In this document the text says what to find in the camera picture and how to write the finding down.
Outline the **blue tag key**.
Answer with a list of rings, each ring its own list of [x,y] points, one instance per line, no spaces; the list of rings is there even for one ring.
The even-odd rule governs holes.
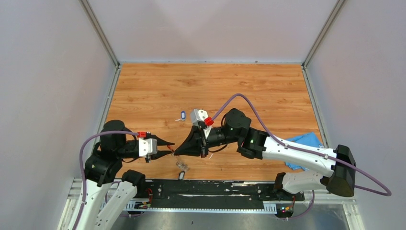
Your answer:
[[[179,119],[176,119],[176,121],[185,121],[186,120],[186,112],[181,111]]]

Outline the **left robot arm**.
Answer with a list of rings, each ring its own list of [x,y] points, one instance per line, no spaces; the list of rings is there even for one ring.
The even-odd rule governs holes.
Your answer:
[[[82,188],[67,229],[109,230],[134,197],[146,199],[136,208],[150,207],[153,190],[147,186],[146,176],[134,170],[126,171],[112,197],[106,197],[124,159],[151,162],[172,153],[158,150],[159,146],[171,145],[150,132],[132,132],[121,120],[105,123],[101,133],[89,137],[80,148]]]

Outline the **black tag key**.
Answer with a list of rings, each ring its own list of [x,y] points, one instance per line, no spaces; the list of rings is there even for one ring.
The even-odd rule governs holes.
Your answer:
[[[185,171],[182,171],[182,172],[179,173],[178,179],[183,180],[184,176],[185,176]]]

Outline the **red handled metal key holder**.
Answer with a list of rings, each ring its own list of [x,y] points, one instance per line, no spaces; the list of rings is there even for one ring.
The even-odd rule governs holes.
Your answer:
[[[187,172],[189,170],[188,165],[180,158],[180,156],[175,155],[175,151],[171,147],[171,145],[167,145],[167,148],[171,152],[171,156],[175,158],[175,163],[177,167],[182,171],[182,172]]]

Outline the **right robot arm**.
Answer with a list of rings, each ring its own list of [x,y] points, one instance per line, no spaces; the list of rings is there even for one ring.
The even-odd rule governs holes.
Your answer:
[[[205,158],[209,149],[230,143],[237,144],[243,157],[260,160],[279,160],[307,168],[305,172],[278,173],[273,193],[279,200],[306,190],[326,189],[342,197],[353,197],[355,189],[355,159],[350,148],[311,147],[285,139],[272,137],[265,131],[252,128],[251,119],[235,108],[228,111],[220,127],[204,110],[195,109],[192,128],[175,155]]]

